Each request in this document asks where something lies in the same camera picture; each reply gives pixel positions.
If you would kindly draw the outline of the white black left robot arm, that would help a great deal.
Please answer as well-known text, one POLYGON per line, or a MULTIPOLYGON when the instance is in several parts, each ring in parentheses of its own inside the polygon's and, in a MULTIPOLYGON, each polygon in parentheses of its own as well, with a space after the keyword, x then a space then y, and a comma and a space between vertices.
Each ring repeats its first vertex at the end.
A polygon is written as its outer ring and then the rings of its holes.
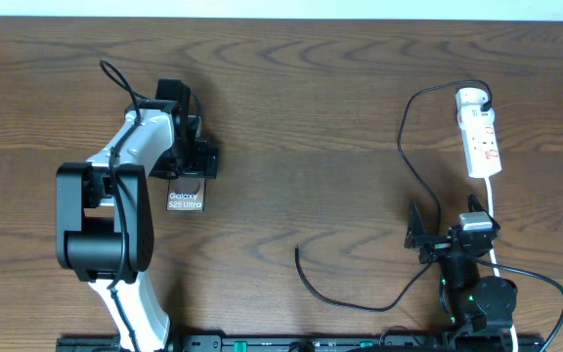
POLYGON ((108 144, 56 173, 56 257, 95 291, 117 327, 112 337, 61 337, 59 351, 179 351, 156 295, 149 180, 168 183, 165 207, 200 212, 217 151, 200 139, 196 98, 137 99, 108 144))

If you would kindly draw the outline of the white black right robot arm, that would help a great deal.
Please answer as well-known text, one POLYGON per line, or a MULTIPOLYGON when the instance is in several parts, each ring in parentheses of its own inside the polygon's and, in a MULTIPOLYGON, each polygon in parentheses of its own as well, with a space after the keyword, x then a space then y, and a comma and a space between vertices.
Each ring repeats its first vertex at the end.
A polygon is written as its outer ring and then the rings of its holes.
POLYGON ((498 222, 472 195, 468 210, 444 235, 429 234, 416 204, 410 205, 404 247, 418 250, 421 264, 439 265, 444 280, 441 299, 467 334, 502 332, 513 326, 516 285, 494 275, 482 277, 478 268, 499 230, 498 222))

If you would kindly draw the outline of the white charger plug adapter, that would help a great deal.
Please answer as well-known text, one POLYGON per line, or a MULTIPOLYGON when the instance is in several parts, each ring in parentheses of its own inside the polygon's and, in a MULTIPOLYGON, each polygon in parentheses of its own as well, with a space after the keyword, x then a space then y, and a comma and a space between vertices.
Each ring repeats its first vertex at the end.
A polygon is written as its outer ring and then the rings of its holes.
POLYGON ((488 93, 485 90, 465 87, 461 88, 455 94, 456 107, 458 110, 465 105, 483 106, 489 101, 488 93))

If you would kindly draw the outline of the white power strip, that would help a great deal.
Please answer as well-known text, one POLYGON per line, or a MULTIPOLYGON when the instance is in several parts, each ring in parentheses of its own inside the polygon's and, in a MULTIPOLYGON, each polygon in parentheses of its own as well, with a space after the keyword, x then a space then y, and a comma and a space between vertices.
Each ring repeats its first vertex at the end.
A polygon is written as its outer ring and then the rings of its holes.
POLYGON ((481 111, 480 105, 463 105, 458 110, 457 122, 471 178, 490 178, 501 172, 494 121, 494 111, 481 111))

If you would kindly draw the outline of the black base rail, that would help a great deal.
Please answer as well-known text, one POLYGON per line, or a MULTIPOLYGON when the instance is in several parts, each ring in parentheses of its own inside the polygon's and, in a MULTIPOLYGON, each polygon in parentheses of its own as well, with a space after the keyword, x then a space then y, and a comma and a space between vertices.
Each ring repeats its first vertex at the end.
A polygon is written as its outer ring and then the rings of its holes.
POLYGON ((461 336, 450 345, 441 335, 412 336, 402 331, 376 336, 219 336, 184 335, 165 347, 173 352, 343 352, 343 351, 510 351, 509 338, 461 336))

